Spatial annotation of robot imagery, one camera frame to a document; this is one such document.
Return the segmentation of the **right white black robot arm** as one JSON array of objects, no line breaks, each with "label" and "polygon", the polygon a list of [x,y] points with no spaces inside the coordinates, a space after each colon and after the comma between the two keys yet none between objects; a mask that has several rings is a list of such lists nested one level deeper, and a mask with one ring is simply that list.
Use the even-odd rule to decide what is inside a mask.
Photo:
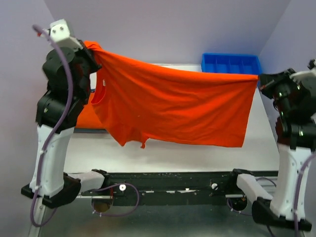
[{"label": "right white black robot arm", "polygon": [[270,195],[247,171],[235,170],[227,181],[234,194],[243,191],[252,204],[257,224],[309,232],[312,224],[305,215],[305,190],[309,166],[316,156],[316,70],[261,74],[260,91],[273,100],[279,169],[274,195]]}]

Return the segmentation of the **orange t shirt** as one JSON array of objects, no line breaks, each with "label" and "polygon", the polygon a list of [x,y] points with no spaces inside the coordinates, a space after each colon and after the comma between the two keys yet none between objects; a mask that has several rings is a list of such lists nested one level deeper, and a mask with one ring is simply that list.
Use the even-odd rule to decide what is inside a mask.
[{"label": "orange t shirt", "polygon": [[91,106],[122,146],[149,139],[239,148],[257,75],[177,70],[105,51],[86,41],[101,65]]}]

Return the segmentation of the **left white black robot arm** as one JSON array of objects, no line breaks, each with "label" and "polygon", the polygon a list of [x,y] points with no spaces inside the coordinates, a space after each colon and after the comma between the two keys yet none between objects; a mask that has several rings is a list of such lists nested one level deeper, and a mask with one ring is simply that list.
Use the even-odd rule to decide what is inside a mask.
[{"label": "left white black robot arm", "polygon": [[47,91],[37,103],[36,167],[31,182],[22,187],[21,194],[42,198],[48,208],[69,204],[82,192],[94,190],[104,195],[109,191],[107,173],[103,170],[64,172],[70,138],[90,96],[89,76],[100,68],[85,45],[54,49],[47,54],[42,66]]}]

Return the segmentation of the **folded orange shirt on stack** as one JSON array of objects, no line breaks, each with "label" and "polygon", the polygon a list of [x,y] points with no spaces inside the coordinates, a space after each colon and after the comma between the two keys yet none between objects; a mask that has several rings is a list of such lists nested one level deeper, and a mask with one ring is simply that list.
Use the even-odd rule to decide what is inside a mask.
[{"label": "folded orange shirt on stack", "polygon": [[99,120],[97,114],[94,111],[92,104],[85,105],[84,109],[80,113],[75,128],[79,129],[103,129],[105,126]]}]

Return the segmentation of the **blue plastic bin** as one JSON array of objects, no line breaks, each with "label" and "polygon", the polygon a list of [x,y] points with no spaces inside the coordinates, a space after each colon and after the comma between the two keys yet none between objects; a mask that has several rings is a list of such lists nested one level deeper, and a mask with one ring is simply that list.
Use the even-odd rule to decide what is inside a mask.
[{"label": "blue plastic bin", "polygon": [[205,73],[259,75],[262,73],[259,59],[248,54],[204,53],[201,70]]}]

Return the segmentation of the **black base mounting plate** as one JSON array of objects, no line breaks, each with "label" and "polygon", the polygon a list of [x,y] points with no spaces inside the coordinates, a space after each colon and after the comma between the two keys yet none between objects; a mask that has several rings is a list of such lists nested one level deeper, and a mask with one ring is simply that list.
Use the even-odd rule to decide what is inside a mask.
[{"label": "black base mounting plate", "polygon": [[117,184],[129,186],[80,197],[115,206],[225,205],[227,198],[245,202],[230,172],[109,173],[106,185]]}]

